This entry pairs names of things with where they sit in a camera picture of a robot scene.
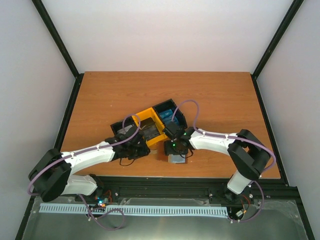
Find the brown leather card holder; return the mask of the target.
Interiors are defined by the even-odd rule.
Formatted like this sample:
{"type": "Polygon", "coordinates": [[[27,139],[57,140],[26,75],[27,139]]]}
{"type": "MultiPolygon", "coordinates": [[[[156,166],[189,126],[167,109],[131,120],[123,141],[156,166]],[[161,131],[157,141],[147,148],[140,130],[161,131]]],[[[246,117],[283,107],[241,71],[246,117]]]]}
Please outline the brown leather card holder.
{"type": "Polygon", "coordinates": [[[165,143],[163,141],[157,143],[155,159],[162,162],[171,164],[187,164],[188,160],[185,159],[186,155],[166,155],[165,154],[165,143]]]}

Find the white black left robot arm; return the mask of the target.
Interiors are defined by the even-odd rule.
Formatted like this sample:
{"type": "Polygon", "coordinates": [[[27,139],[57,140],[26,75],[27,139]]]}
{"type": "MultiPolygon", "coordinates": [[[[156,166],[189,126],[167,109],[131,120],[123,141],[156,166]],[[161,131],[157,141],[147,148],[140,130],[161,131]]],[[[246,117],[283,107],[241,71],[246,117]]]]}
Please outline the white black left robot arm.
{"type": "Polygon", "coordinates": [[[28,175],[27,193],[50,202],[61,195],[80,194],[92,201],[103,198],[104,188],[95,177],[77,175],[86,168],[115,160],[136,160],[149,155],[143,135],[135,129],[116,134],[104,141],[75,151],[48,150],[28,175]]]}

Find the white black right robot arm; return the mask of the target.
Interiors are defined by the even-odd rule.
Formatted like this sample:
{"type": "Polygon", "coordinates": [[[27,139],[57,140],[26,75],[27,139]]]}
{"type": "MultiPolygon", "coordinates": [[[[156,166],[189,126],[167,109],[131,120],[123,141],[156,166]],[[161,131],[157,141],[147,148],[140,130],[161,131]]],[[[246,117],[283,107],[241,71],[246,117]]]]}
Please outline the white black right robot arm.
{"type": "Polygon", "coordinates": [[[217,133],[201,128],[182,128],[175,122],[168,123],[164,134],[169,140],[164,151],[169,155],[186,155],[195,150],[208,150],[230,156],[236,171],[227,183],[227,189],[239,195],[265,171],[267,163],[274,157],[249,130],[239,133],[217,133]]]}

